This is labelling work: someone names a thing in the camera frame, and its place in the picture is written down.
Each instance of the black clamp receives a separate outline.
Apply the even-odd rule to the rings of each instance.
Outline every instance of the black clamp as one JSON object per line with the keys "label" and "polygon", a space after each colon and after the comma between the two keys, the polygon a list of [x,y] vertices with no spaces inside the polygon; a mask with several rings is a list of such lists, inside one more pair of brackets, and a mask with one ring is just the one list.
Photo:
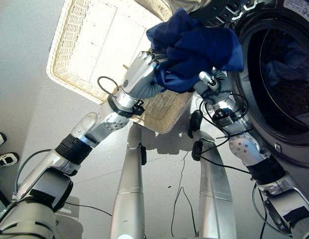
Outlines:
{"label": "black clamp", "polygon": [[144,102],[142,100],[138,100],[132,108],[126,108],[127,110],[123,110],[118,108],[118,106],[115,104],[113,97],[108,96],[108,104],[110,108],[119,114],[120,116],[131,118],[133,115],[141,116],[145,109],[142,107],[142,104]]}
{"label": "black clamp", "polygon": [[226,127],[231,125],[235,122],[235,115],[232,110],[225,108],[225,109],[218,109],[212,117],[212,121],[219,127]]}

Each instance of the washing machine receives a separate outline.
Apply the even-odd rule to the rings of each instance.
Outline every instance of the washing machine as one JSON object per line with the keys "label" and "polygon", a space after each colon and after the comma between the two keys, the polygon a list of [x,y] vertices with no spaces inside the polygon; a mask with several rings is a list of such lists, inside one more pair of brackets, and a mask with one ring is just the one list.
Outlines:
{"label": "washing machine", "polygon": [[308,0],[136,0],[161,20],[179,8],[207,27],[227,27],[243,49],[243,72],[228,72],[233,92],[267,148],[309,169]]}

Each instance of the washing machine drum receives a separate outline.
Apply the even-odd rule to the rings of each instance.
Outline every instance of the washing machine drum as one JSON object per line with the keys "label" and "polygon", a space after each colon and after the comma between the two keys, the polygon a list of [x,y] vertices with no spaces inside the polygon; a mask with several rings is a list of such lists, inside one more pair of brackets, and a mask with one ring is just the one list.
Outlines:
{"label": "washing machine drum", "polygon": [[258,4],[233,26],[245,68],[229,73],[249,119],[274,155],[309,167],[309,3]]}

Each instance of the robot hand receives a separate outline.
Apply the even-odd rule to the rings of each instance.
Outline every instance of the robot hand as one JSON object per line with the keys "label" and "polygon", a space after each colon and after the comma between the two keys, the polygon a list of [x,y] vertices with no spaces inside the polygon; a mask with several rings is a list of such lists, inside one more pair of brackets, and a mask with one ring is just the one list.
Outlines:
{"label": "robot hand", "polygon": [[152,83],[152,80],[155,69],[164,61],[165,56],[140,52],[126,73],[122,90],[136,99],[151,98],[161,92],[163,87]]}

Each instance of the black band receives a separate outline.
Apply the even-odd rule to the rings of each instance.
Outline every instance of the black band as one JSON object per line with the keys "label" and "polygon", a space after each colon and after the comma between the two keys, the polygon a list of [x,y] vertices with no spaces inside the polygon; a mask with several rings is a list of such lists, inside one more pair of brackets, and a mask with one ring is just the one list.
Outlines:
{"label": "black band", "polygon": [[62,157],[68,159],[77,165],[80,165],[82,161],[88,156],[92,148],[69,134],[56,148],[56,152]]}
{"label": "black band", "polygon": [[110,96],[108,97],[108,104],[109,104],[110,108],[111,108],[114,112],[116,112],[117,114],[119,114],[120,116],[123,116],[123,117],[126,117],[126,118],[131,118],[131,117],[134,115],[133,112],[127,112],[127,111],[123,111],[123,110],[119,109],[119,108],[116,106],[116,104],[115,104],[113,98],[110,97]]}
{"label": "black band", "polygon": [[273,156],[255,165],[247,166],[247,168],[259,185],[275,182],[286,174],[283,167]]}

